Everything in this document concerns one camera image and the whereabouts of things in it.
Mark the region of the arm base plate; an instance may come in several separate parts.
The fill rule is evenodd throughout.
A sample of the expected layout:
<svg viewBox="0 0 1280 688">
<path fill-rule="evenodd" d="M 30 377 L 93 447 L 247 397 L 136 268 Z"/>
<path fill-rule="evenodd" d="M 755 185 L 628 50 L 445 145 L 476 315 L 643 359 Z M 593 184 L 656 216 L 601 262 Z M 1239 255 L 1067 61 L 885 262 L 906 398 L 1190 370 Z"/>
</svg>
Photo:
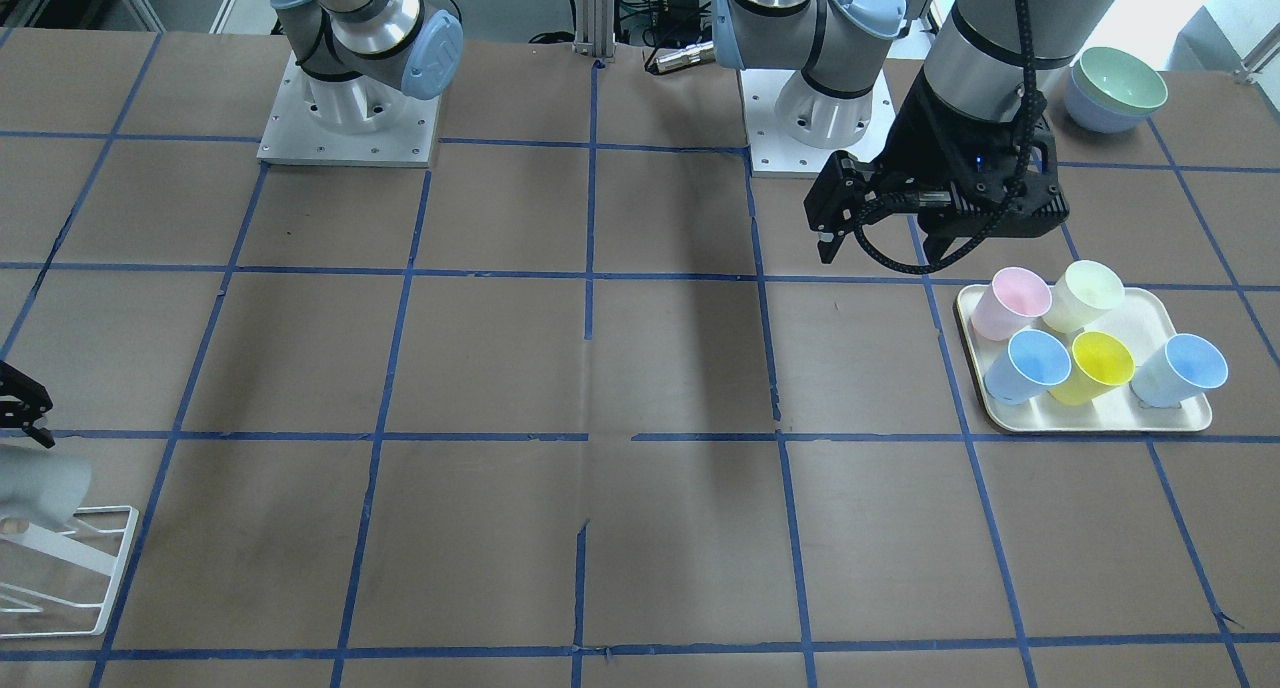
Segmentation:
<svg viewBox="0 0 1280 688">
<path fill-rule="evenodd" d="M 291 56 L 257 159 L 292 168 L 430 168 L 440 100 L 401 95 L 324 56 Z"/>
<path fill-rule="evenodd" d="M 833 147 L 804 145 L 788 136 L 774 105 L 788 70 L 741 70 L 742 118 L 749 138 L 751 171 L 755 176 L 813 179 L 820 171 Z M 877 75 L 874 97 L 867 128 L 854 145 L 844 147 L 854 159 L 870 161 L 883 150 L 896 111 L 884 73 Z"/>
</svg>

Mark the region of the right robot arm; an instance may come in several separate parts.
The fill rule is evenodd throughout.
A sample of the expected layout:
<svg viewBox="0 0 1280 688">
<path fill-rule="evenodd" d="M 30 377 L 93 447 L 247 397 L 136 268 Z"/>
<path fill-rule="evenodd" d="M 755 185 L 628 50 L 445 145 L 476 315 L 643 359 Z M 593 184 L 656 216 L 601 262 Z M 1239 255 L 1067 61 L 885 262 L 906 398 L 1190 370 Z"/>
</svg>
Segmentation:
<svg viewBox="0 0 1280 688">
<path fill-rule="evenodd" d="M 351 141 L 388 168 L 383 139 L 399 136 L 424 164 L 463 52 L 460 17 L 428 0 L 269 1 L 291 41 L 297 97 L 276 96 L 285 115 L 269 120 L 266 137 L 312 137 L 317 153 Z"/>
</svg>

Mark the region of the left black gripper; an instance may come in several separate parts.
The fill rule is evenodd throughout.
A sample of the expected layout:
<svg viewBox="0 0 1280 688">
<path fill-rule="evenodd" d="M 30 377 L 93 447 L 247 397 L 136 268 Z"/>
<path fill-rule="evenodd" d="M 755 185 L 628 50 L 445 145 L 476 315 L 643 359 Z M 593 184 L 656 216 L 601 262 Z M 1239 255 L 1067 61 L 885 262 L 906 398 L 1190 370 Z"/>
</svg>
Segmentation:
<svg viewBox="0 0 1280 688">
<path fill-rule="evenodd" d="M 918 75 L 908 91 L 884 150 L 874 159 L 870 187 L 877 197 L 911 191 L 942 191 L 946 206 L 923 206 L 916 224 L 922 269 L 950 269 L 964 260 L 966 243 L 1005 199 L 1016 168 L 1020 130 L 1016 120 L 989 123 L 954 110 Z M 1024 191 L 1015 197 L 995 237 L 1037 238 L 1061 226 L 1069 205 L 1060 185 L 1055 137 L 1043 115 L 1036 116 Z M 833 151 L 805 197 L 810 231 L 818 237 L 820 263 L 832 263 L 845 237 L 876 223 L 869 208 L 872 165 L 847 150 Z"/>
</svg>

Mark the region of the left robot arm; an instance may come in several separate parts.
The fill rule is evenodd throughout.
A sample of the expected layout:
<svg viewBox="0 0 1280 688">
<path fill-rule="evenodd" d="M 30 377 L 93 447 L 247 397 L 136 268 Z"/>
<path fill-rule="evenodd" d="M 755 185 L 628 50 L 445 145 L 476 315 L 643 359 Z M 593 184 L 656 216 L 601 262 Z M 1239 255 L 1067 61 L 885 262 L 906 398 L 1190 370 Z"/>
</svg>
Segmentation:
<svg viewBox="0 0 1280 688">
<path fill-rule="evenodd" d="M 714 0 L 712 28 L 721 65 L 788 72 L 777 115 L 829 151 L 804 199 L 819 260 L 852 238 L 883 267 L 922 275 L 989 238 L 1065 223 L 1046 95 L 1114 1 L 955 0 L 869 161 L 849 146 L 908 0 Z"/>
</svg>

